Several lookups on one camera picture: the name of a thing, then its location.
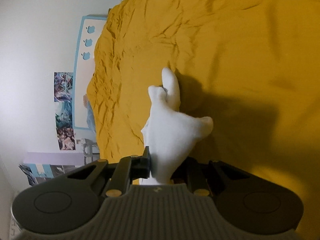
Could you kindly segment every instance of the painting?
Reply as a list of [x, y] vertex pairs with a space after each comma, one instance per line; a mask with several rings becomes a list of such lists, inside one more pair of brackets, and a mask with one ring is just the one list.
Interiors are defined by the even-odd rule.
[[74, 171], [77, 167], [74, 165], [63, 165], [63, 172], [64, 173], [69, 173], [71, 171]]
[[60, 150], [75, 150], [75, 136], [72, 128], [72, 102], [55, 102], [56, 129]]
[[41, 184], [41, 183], [43, 183], [43, 182], [49, 181], [50, 179], [52, 179], [52, 178], [36, 177], [37, 184]]
[[54, 73], [54, 101], [72, 101], [72, 72], [55, 72]]
[[36, 178], [35, 176], [33, 175], [31, 169], [29, 166], [27, 165], [19, 165], [19, 168], [23, 171], [24, 174], [26, 174], [26, 176], [28, 177], [28, 182], [29, 182], [29, 185], [30, 186], [34, 186], [37, 184], [36, 182]]
[[50, 165], [53, 177], [58, 177], [64, 174], [62, 165]]

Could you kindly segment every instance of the round pad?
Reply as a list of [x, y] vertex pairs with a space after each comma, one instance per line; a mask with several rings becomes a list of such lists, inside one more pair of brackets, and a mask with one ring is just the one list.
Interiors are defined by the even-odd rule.
[[250, 193], [244, 197], [243, 201], [246, 208], [257, 213], [272, 213], [281, 205], [276, 195], [266, 192]]
[[66, 193], [46, 192], [36, 198], [35, 207], [43, 213], [54, 214], [66, 210], [71, 202], [71, 197]]

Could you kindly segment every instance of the blue frame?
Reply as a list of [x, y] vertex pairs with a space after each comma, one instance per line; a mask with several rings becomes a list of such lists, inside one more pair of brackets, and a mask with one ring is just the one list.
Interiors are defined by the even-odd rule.
[[89, 130], [89, 128], [84, 127], [76, 127], [75, 126], [75, 89], [76, 89], [76, 71], [77, 71], [77, 62], [78, 62], [78, 55], [79, 55], [79, 47], [80, 47], [80, 41], [81, 41], [81, 34], [82, 34], [82, 28], [84, 25], [84, 20], [91, 19], [91, 20], [104, 20], [106, 21], [106, 17], [97, 17], [97, 16], [83, 16], [81, 20], [79, 35], [78, 35], [78, 41], [77, 41], [77, 48], [76, 48], [76, 55], [75, 55], [75, 67], [73, 69], [73, 83], [72, 83], [72, 127], [73, 129], [79, 129], [79, 130]]

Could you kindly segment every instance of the yellow bedsheet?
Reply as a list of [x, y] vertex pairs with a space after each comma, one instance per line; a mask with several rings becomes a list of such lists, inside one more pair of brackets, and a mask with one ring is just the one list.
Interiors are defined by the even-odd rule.
[[298, 232], [320, 236], [320, 0], [124, 0], [95, 62], [87, 93], [104, 158], [142, 154], [148, 86], [169, 66], [181, 111], [214, 120], [192, 155], [293, 190]]

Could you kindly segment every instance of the white wall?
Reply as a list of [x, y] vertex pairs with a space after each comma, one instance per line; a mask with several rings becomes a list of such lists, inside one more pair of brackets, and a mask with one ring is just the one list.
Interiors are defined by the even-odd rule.
[[9, 228], [13, 190], [4, 175], [4, 167], [0, 158], [0, 239], [9, 239]]
[[73, 71], [81, 18], [118, 0], [0, 0], [0, 156], [14, 189], [26, 152], [59, 150], [53, 73]]

